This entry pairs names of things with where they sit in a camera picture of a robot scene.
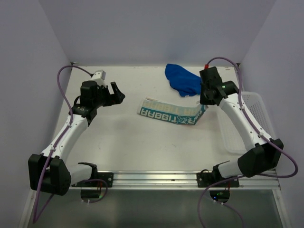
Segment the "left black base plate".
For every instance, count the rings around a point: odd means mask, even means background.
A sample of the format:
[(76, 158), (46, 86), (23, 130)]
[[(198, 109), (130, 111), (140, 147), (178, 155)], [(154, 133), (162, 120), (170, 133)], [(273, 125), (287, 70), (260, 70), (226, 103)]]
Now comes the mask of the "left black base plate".
[(106, 182), (107, 186), (111, 188), (113, 186), (114, 174), (112, 172), (97, 172), (89, 180), (84, 180), (77, 184), (78, 187), (105, 187), (105, 184), (101, 181)]

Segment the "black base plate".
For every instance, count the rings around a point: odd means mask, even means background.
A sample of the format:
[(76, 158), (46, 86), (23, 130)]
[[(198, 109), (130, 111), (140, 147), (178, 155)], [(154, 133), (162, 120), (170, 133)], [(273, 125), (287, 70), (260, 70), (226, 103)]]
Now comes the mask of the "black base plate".
[(89, 180), (84, 180), (77, 184), (78, 187), (105, 187), (105, 184), (101, 181), (106, 182), (107, 186), (111, 188), (113, 186), (114, 174), (112, 172), (97, 172)]
[(222, 177), (216, 177), (215, 174), (213, 174), (211, 171), (208, 171), (206, 169), (196, 173), (196, 180), (197, 180), (197, 186), (199, 188), (206, 188), (217, 182), (221, 182), (221, 183), (217, 184), (215, 186), (216, 188), (220, 188), (220, 187), (238, 188), (240, 186), (238, 179), (227, 181)]

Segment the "blue towel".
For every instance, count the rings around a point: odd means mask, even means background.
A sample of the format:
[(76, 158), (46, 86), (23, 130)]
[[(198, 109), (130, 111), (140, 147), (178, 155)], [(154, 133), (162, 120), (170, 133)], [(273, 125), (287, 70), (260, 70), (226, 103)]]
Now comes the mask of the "blue towel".
[(181, 97), (200, 95), (201, 78), (177, 64), (167, 64), (165, 76)]

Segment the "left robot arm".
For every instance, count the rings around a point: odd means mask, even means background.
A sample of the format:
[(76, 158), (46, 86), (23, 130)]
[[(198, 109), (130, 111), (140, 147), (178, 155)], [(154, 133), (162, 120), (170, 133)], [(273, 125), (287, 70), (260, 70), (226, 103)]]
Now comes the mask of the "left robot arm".
[(67, 167), (66, 161), (81, 134), (90, 126), (97, 115), (97, 109), (121, 104), (125, 95), (116, 82), (108, 86), (94, 80), (84, 81), (80, 95), (70, 107), (67, 120), (58, 135), (40, 154), (32, 154), (28, 159), (29, 181), (32, 190), (63, 196), (70, 186), (84, 182), (87, 186), (98, 183), (97, 166), (80, 162)]

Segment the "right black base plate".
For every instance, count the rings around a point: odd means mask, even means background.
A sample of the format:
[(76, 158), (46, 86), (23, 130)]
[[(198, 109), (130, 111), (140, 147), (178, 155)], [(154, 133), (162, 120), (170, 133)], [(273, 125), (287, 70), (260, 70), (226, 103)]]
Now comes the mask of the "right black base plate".
[(206, 169), (196, 173), (196, 180), (197, 180), (197, 186), (199, 188), (206, 188), (217, 182), (221, 182), (221, 183), (217, 184), (215, 186), (216, 188), (220, 188), (220, 187), (238, 188), (240, 186), (238, 179), (227, 181), (222, 177), (216, 177), (215, 174), (213, 174), (211, 171), (208, 171)]

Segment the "rabbit print towel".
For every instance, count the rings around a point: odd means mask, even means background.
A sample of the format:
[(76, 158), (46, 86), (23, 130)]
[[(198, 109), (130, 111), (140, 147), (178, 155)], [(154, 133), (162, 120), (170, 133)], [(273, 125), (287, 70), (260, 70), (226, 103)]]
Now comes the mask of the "rabbit print towel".
[(194, 107), (179, 106), (147, 97), (140, 103), (137, 114), (177, 125), (195, 125), (207, 108), (200, 104)]

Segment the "aluminium mounting rail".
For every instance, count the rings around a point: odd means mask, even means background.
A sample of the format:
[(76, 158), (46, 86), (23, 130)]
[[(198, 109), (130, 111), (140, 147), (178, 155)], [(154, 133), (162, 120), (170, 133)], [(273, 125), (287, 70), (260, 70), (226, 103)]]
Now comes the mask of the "aluminium mounting rail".
[[(198, 171), (98, 171), (114, 174), (112, 190), (202, 190), (197, 186)], [(215, 190), (279, 190), (278, 179), (263, 176), (240, 178), (238, 188), (220, 187)]]

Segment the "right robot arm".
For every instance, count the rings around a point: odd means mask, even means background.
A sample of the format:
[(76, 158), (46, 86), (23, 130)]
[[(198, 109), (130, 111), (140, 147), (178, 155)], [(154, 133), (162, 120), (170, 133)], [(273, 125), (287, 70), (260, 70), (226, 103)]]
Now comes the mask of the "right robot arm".
[(202, 79), (200, 103), (217, 105), (229, 117), (241, 136), (246, 153), (234, 161), (214, 166), (211, 180), (223, 186), (228, 178), (244, 175), (248, 178), (275, 168), (283, 148), (280, 139), (274, 140), (256, 121), (239, 89), (232, 81), (223, 82), (216, 67), (206, 66), (200, 71)]

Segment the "white plastic basket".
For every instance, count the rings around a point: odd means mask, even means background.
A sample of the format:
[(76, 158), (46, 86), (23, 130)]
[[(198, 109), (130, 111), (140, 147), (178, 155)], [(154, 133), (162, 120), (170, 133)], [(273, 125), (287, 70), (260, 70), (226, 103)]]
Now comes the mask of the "white plastic basket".
[(233, 154), (243, 155), (263, 144), (259, 133), (268, 139), (275, 139), (275, 133), (261, 96), (253, 92), (242, 92), (222, 99), (217, 108), (218, 123), (225, 149)]

